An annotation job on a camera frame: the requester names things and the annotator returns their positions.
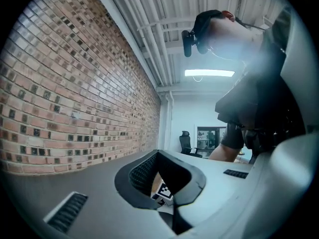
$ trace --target vent grille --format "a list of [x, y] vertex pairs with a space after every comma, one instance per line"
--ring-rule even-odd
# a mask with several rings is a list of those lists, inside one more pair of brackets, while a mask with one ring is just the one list
[[238, 177], [238, 178], [242, 178], [242, 179], [246, 179], [248, 173], [245, 173], [245, 172], [238, 172], [238, 171], [234, 171], [234, 170], [230, 170], [230, 169], [227, 169], [224, 174], [228, 174], [228, 175], [231, 175], [231, 176], [234, 176], [234, 177]]
[[55, 229], [66, 233], [87, 199], [88, 197], [83, 194], [72, 192], [44, 218], [44, 221]]

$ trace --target office chair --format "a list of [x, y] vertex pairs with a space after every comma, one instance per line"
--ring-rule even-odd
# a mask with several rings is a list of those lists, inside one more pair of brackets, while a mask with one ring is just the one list
[[195, 148], [196, 152], [195, 153], [190, 153], [192, 148], [190, 147], [190, 136], [188, 131], [182, 131], [182, 135], [179, 137], [180, 141], [180, 146], [181, 146], [181, 153], [193, 157], [200, 157], [202, 158], [203, 156], [200, 154], [197, 154], [197, 151], [200, 148]]

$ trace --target vr headset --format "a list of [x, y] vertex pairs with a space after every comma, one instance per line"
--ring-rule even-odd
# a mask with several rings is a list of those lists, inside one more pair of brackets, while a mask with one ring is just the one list
[[[200, 54], [206, 54], [208, 49], [205, 46], [204, 43], [204, 37], [205, 33], [207, 32], [210, 20], [212, 18], [219, 18], [222, 17], [222, 12], [219, 10], [208, 10], [200, 13], [197, 15], [194, 28], [191, 30], [191, 32], [184, 30], [181, 33], [182, 39], [183, 39], [183, 46], [184, 46], [184, 55], [185, 57], [190, 57], [191, 56], [191, 47], [193, 45], [196, 45], [197, 50]], [[264, 30], [260, 27], [256, 27], [250, 24], [245, 24], [241, 22], [240, 19], [235, 18], [235, 20], [241, 24], [242, 26], [250, 26], [250, 27], [255, 27], [261, 30]]]

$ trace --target ceiling light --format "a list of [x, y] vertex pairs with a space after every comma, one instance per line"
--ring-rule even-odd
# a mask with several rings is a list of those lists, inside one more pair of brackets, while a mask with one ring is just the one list
[[190, 69], [185, 70], [185, 76], [225, 76], [232, 77], [234, 71], [212, 70], [212, 69]]

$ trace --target brick wall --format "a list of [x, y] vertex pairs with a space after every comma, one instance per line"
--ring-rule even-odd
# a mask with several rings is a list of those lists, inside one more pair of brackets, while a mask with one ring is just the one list
[[58, 173], [157, 147], [160, 100], [99, 0], [33, 0], [0, 62], [2, 169]]

